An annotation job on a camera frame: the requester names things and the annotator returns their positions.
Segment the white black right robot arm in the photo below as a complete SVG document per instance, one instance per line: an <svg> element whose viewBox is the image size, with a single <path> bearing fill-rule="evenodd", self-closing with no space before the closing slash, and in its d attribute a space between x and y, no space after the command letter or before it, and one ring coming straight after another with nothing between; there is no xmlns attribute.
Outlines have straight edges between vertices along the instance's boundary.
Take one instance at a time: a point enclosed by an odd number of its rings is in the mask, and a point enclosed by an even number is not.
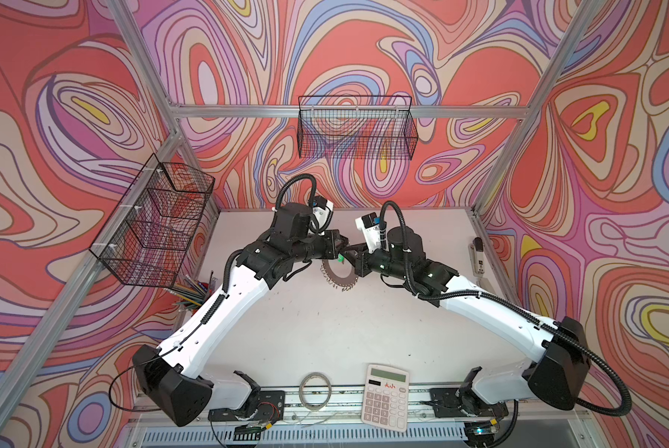
<svg viewBox="0 0 669 448"><path fill-rule="evenodd" d="M470 370L459 390L459 402L473 414L478 404L538 399L562 411L580 405L602 416L627 416L633 405L621 376L588 346L582 324L571 317L555 320L512 304L473 283L457 270L427 258L421 237L409 226L397 203L387 201L377 213L355 220L361 244L342 252L358 276L371 273L396 279L420 302L462 315L504 339L524 360L496 369ZM604 407L580 393L592 366L605 373L621 402Z"/></svg>

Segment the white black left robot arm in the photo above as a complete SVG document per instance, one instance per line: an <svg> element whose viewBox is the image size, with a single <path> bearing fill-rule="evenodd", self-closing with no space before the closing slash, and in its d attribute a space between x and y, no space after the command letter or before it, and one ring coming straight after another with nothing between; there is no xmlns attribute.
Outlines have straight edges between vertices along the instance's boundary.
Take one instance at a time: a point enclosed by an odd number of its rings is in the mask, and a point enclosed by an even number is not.
<svg viewBox="0 0 669 448"><path fill-rule="evenodd" d="M305 203L283 201L291 186L303 180L317 183L310 174L285 183L270 226L228 257L221 286L199 310L160 345L142 345L132 356L129 369L141 391L176 426L194 422L211 401L221 408L254 412L258 386L248 375L233 371L209 379L203 369L244 313L278 282L297 275L295 263L307 269L315 259L337 259L347 245L347 238L330 227L334 204L315 189Z"/></svg>

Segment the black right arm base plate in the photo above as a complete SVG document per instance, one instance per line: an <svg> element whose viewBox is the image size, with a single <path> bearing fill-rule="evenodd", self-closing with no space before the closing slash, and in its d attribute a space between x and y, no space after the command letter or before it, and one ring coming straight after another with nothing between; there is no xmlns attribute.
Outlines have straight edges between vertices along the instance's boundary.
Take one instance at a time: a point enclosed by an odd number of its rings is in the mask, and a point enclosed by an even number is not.
<svg viewBox="0 0 669 448"><path fill-rule="evenodd" d="M471 369L464 382L456 388L431 388L428 405L433 408L436 418L457 417L494 417L497 419L509 415L506 404L488 404L482 401L472 390L472 382L482 371L481 367Z"/></svg>

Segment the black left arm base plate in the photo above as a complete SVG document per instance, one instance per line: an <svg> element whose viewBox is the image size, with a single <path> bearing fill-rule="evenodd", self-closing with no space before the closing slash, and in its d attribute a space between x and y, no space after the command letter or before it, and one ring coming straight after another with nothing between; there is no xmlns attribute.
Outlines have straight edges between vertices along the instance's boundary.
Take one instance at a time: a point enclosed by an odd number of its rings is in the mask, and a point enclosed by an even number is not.
<svg viewBox="0 0 669 448"><path fill-rule="evenodd" d="M217 379L207 405L209 422L260 422L282 420L286 393L262 388L242 371Z"/></svg>

